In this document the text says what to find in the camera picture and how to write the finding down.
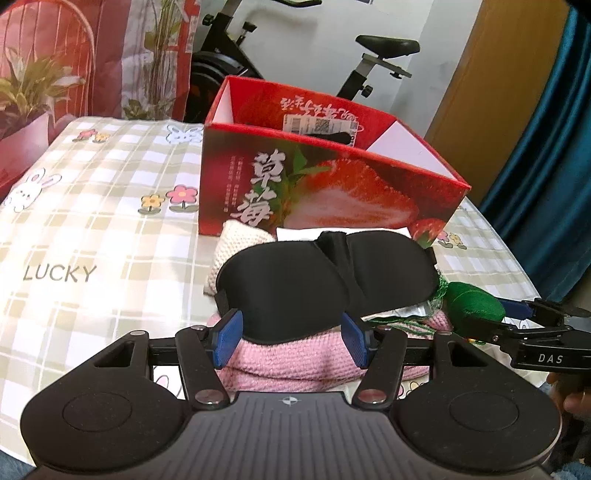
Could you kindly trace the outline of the person's right hand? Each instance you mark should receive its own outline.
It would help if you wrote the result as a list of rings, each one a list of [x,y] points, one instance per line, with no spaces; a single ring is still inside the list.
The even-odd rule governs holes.
[[[577,377],[549,373],[546,382],[550,385],[549,396],[561,412],[582,417],[590,415],[590,390],[579,387]]]

